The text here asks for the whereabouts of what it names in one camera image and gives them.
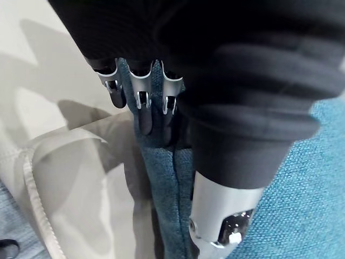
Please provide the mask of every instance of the blue fabric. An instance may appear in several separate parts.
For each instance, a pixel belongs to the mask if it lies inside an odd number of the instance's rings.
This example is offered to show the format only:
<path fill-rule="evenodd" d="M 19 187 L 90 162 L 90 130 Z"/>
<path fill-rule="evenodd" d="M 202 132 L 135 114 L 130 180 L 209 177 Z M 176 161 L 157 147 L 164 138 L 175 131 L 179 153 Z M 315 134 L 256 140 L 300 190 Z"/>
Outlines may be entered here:
<path fill-rule="evenodd" d="M 137 115 L 129 73 L 121 62 L 128 106 Z M 165 259 L 191 258 L 188 217 L 191 150 L 162 148 L 162 76 L 153 69 L 154 129 L 135 131 L 150 178 Z M 312 110 L 322 123 L 296 143 L 266 189 L 245 240 L 228 258 L 345 258 L 345 104 L 321 101 Z"/>
<path fill-rule="evenodd" d="M 20 245 L 16 259 L 48 259 L 44 246 L 20 212 L 13 197 L 0 182 L 0 240 L 14 239 Z"/>

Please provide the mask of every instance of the robotic hand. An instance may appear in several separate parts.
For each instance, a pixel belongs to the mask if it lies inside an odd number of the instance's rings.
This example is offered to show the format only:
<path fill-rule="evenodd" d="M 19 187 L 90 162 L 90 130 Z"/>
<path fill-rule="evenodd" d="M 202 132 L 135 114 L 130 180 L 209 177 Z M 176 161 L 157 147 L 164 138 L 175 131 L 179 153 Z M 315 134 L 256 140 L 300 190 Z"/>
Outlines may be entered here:
<path fill-rule="evenodd" d="M 311 106 L 344 89 L 343 3 L 50 3 L 119 108 L 126 99 L 115 58 L 126 58 L 144 135 L 153 126 L 152 60 L 164 61 L 165 145 L 177 139 L 177 109 L 189 120 L 192 251 L 225 258 L 292 144 L 318 130 Z"/>

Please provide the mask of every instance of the silver metal frame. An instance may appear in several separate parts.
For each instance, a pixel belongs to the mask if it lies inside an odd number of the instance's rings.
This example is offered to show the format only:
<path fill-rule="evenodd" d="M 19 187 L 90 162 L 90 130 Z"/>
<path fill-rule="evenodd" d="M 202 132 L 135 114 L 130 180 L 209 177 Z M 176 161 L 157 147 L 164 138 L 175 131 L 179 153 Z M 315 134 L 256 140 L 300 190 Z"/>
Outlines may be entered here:
<path fill-rule="evenodd" d="M 130 71 L 128 66 L 130 81 L 132 82 L 134 98 L 136 101 L 136 107 L 141 109 L 141 103 L 139 98 L 139 92 L 146 92 L 146 108 L 151 106 L 151 94 L 152 94 L 152 86 L 151 86 L 151 72 L 152 72 L 152 64 L 150 68 L 150 72 L 145 76 L 136 76 L 134 73 Z"/>
<path fill-rule="evenodd" d="M 222 186 L 196 172 L 189 233 L 200 250 L 199 259 L 226 258 L 242 241 L 240 233 L 233 233 L 229 236 L 228 245 L 217 242 L 223 220 L 255 209 L 263 190 Z"/>
<path fill-rule="evenodd" d="M 121 79 L 121 73 L 118 69 L 117 60 L 116 62 L 116 70 L 111 74 L 101 74 L 99 72 L 96 72 L 98 74 L 98 77 L 101 79 L 102 84 L 105 86 L 105 88 L 108 90 L 109 93 L 113 93 L 113 90 L 109 87 L 109 81 L 115 81 L 117 90 L 122 89 L 122 79 Z"/>
<path fill-rule="evenodd" d="M 168 113 L 168 96 L 177 97 L 181 92 L 183 85 L 183 78 L 170 79 L 164 73 L 164 63 L 162 62 L 162 71 L 163 71 L 163 114 Z M 172 113 L 174 114 L 176 110 L 176 100 L 174 103 L 174 109 Z"/>

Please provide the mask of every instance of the silver metal joint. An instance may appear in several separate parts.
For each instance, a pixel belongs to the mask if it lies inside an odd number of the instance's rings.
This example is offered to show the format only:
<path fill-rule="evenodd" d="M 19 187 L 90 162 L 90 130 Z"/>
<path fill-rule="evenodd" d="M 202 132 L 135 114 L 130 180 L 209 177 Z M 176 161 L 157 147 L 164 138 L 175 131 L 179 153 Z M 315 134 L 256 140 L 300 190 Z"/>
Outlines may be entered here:
<path fill-rule="evenodd" d="M 101 74 L 99 72 L 96 72 L 98 77 L 101 79 L 102 84 L 104 87 L 108 90 L 109 93 L 113 93 L 113 91 L 119 91 L 122 90 L 122 79 L 121 79 L 121 73 L 116 66 L 116 70 L 111 74 Z M 116 89 L 111 88 L 109 85 L 109 82 L 115 82 Z"/>
<path fill-rule="evenodd" d="M 163 71 L 163 114 L 168 113 L 168 97 L 175 97 L 174 108 L 172 113 L 176 111 L 176 97 L 181 92 L 183 86 L 183 78 L 171 79 L 164 72 L 164 63 L 162 62 Z"/>
<path fill-rule="evenodd" d="M 142 102 L 140 100 L 140 92 L 146 93 L 146 108 L 151 106 L 151 94 L 152 94 L 152 87 L 151 87 L 151 72 L 152 72 L 152 64 L 150 68 L 150 72 L 145 76 L 136 76 L 129 68 L 129 76 L 130 81 L 132 82 L 134 98 L 136 101 L 136 107 L 141 109 Z"/>

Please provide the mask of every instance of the black sweater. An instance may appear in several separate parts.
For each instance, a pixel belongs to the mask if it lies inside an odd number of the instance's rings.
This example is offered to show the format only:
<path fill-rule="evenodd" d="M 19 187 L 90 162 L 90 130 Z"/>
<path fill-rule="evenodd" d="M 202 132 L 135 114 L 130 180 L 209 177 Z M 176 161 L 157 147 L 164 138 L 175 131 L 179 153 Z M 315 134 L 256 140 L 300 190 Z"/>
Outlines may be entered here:
<path fill-rule="evenodd" d="M 50 0 L 94 69 L 163 59 L 184 77 L 196 169 L 233 188 L 267 186 L 312 104 L 345 87 L 343 0 Z"/>

